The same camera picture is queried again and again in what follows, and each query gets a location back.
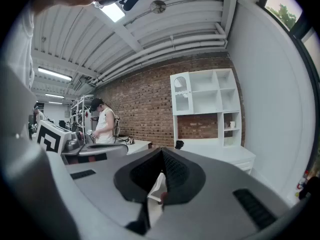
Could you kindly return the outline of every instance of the small cup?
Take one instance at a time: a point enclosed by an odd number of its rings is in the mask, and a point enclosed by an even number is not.
[[[230,122],[230,128],[234,129],[236,127],[236,122],[235,121],[231,121]]]

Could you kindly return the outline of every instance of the person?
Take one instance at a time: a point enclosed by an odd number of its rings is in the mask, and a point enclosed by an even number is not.
[[[115,137],[113,130],[115,127],[115,113],[101,98],[95,98],[91,102],[91,111],[98,111],[99,119],[92,137],[95,138],[95,143],[113,144]]]
[[[86,6],[96,1],[100,0],[31,0],[3,44],[1,63],[8,65],[22,83],[31,89],[35,78],[31,57],[34,16],[55,5]]]
[[[38,106],[34,108],[34,113],[36,114],[35,120],[38,125],[40,124],[40,120],[47,120],[46,116],[40,111]]]

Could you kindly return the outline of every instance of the cloth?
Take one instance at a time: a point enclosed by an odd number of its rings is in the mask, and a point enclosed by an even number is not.
[[[109,107],[107,107],[104,111],[102,111],[99,115],[98,124],[96,125],[95,130],[102,129],[107,126],[106,116],[107,112],[111,111],[113,113],[113,120],[115,119],[115,113]],[[104,143],[104,144],[113,144],[115,143],[115,137],[113,135],[113,129],[109,130],[108,132],[104,132],[100,134],[99,138],[95,139],[95,143]]]
[[[36,115],[35,117],[35,120],[36,120],[36,123],[39,125],[40,124],[40,120],[46,120],[47,118],[45,117],[44,113],[42,113],[40,110],[39,110],[39,113]]]
[[[31,57],[34,13],[27,5],[12,26],[3,46],[2,58],[21,82],[31,89],[35,79]]]

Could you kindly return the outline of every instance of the ceiling light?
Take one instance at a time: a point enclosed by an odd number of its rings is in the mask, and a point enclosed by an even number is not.
[[[100,10],[103,11],[103,13],[105,13],[113,22],[117,22],[125,16],[124,12],[115,3],[104,6]]]
[[[63,99],[63,98],[64,98],[64,96],[53,95],[53,94],[48,94],[48,93],[46,93],[45,95],[46,95],[46,96],[50,96],[50,97],[59,98],[59,99]]]
[[[51,75],[51,76],[55,76],[57,78],[62,78],[62,79],[68,80],[68,81],[72,80],[72,77],[70,77],[68,75],[64,75],[64,74],[60,74],[60,73],[57,73],[57,72],[53,72],[53,71],[45,69],[43,67],[38,67],[38,71],[41,72],[41,73],[45,73],[45,74],[48,74],[48,75]]]

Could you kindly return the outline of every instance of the ceiling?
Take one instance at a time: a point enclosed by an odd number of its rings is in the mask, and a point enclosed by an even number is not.
[[[71,103],[93,89],[88,85],[92,79],[143,49],[169,41],[171,35],[215,34],[215,23],[228,35],[236,4],[236,0],[162,0],[166,10],[155,14],[149,9],[152,1],[139,0],[116,23],[93,4],[56,5],[39,14],[34,19],[31,51],[32,91],[38,100],[56,101],[45,96],[49,93],[65,96],[63,103]],[[68,75],[72,81],[40,73],[38,67]],[[74,90],[79,80],[82,84]]]

